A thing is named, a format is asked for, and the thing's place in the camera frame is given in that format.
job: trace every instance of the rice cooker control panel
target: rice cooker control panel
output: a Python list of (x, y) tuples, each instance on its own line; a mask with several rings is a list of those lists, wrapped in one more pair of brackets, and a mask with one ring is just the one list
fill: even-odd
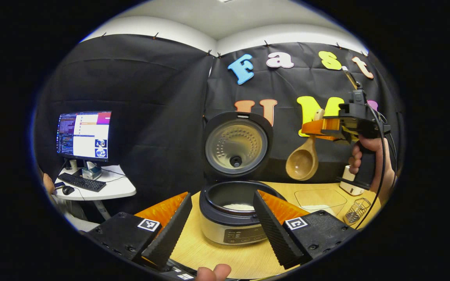
[(265, 232), (261, 226), (255, 228), (242, 228), (242, 229), (225, 229), (224, 243), (239, 244), (255, 242), (266, 239)]

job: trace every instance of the small metal rack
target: small metal rack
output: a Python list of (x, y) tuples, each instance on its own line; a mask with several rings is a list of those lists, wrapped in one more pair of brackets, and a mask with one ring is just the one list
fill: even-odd
[(350, 210), (346, 212), (343, 220), (346, 224), (351, 226), (361, 219), (364, 214), (367, 212), (371, 203), (365, 198), (359, 198), (354, 201), (354, 204), (350, 207)]

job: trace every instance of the monitor screen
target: monitor screen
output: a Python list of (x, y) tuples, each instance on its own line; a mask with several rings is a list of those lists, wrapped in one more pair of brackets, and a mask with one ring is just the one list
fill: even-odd
[(110, 111), (60, 114), (57, 153), (66, 158), (107, 162)]

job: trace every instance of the white desk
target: white desk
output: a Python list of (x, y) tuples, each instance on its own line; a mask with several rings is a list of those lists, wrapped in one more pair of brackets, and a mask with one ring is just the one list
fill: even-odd
[[(79, 167), (77, 169), (70, 169), (70, 170), (63, 169), (60, 172), (60, 174), (62, 174), (62, 173), (74, 174), (79, 169), (81, 169), (81, 168)], [(110, 219), (111, 215), (109, 215), (109, 213), (105, 209), (105, 206), (102, 203), (102, 200), (132, 196), (132, 195), (136, 194), (136, 189), (127, 177), (123, 178), (123, 176), (120, 174), (111, 173), (110, 171), (106, 171), (106, 170), (115, 171), (120, 174), (125, 174), (118, 165), (102, 167), (102, 175), (99, 178), (97, 178), (96, 180), (105, 181), (105, 182), (109, 181), (109, 183), (106, 183), (104, 188), (102, 188), (102, 190), (100, 190), (99, 192), (85, 190), (85, 189), (82, 189), (75, 185), (70, 185), (69, 183), (65, 183), (66, 185), (68, 185), (70, 187), (74, 187), (74, 191), (71, 192), (69, 195), (65, 195), (63, 192), (63, 189), (59, 189), (59, 190), (55, 190), (53, 192), (53, 195), (56, 196), (57, 198), (66, 199), (66, 200), (93, 201), (95, 203), (96, 208), (102, 214), (104, 219), (105, 220)], [(55, 181), (55, 183), (61, 183), (61, 182), (62, 181), (59, 180), (58, 178)]]

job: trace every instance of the wooden ladle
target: wooden ladle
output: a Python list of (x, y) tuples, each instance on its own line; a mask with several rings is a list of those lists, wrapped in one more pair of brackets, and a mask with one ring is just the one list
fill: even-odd
[[(319, 109), (314, 121), (322, 119), (324, 110)], [(318, 168), (318, 157), (316, 152), (316, 136), (310, 135), (307, 141), (295, 149), (286, 161), (286, 172), (293, 180), (307, 180), (314, 176)]]

